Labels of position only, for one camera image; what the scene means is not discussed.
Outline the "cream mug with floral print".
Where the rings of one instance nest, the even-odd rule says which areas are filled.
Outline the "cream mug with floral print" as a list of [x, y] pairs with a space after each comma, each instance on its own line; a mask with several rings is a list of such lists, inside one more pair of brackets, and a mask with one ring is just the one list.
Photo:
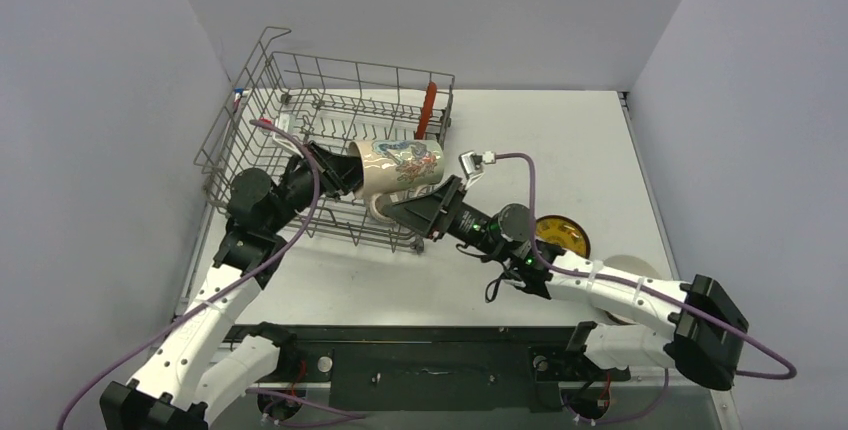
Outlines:
[[402, 200], [402, 192], [373, 194], [367, 199], [368, 213], [372, 219], [386, 225], [396, 225], [397, 220], [392, 217], [389, 210]]

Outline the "cream mug with dragon print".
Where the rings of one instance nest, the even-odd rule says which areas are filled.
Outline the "cream mug with dragon print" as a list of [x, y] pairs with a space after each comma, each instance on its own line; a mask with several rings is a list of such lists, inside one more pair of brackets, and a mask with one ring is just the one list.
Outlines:
[[363, 180], [354, 196], [362, 200], [438, 184], [445, 174], [444, 151], [435, 140], [359, 140], [348, 151], [360, 159]]

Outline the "red plastic plate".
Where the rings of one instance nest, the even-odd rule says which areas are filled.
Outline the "red plastic plate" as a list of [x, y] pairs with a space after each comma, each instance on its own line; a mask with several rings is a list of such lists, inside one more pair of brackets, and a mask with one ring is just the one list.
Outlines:
[[437, 84], [434, 81], [430, 81], [425, 91], [425, 97], [420, 109], [418, 124], [414, 133], [414, 138], [416, 140], [423, 140], [425, 138], [427, 127], [433, 114], [437, 93]]

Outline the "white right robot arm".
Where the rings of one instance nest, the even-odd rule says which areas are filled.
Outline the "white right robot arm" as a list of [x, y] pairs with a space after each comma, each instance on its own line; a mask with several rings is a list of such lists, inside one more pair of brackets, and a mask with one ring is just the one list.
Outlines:
[[428, 194], [381, 211], [426, 239], [449, 235], [476, 249], [479, 260], [503, 265], [503, 280], [524, 293], [585, 303], [627, 319], [623, 326], [579, 324], [563, 352], [572, 374], [674, 368], [702, 387], [732, 388], [749, 324], [719, 282], [704, 275], [690, 282], [663, 280], [591, 261], [536, 239], [525, 205], [512, 203], [487, 215], [465, 203], [465, 196], [463, 183], [452, 176]]

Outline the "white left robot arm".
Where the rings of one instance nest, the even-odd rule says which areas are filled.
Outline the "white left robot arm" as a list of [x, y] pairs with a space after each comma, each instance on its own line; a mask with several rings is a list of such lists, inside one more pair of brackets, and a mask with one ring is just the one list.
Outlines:
[[260, 378], [291, 377], [299, 355], [293, 336], [282, 330], [261, 330], [220, 362], [212, 358], [293, 246], [280, 230], [301, 213], [313, 215], [321, 196], [349, 194], [362, 182], [360, 158], [315, 143], [292, 156], [280, 178], [260, 168], [238, 173], [230, 185], [226, 233], [204, 282], [150, 359], [126, 383], [112, 382], [103, 391], [106, 427], [207, 429]]

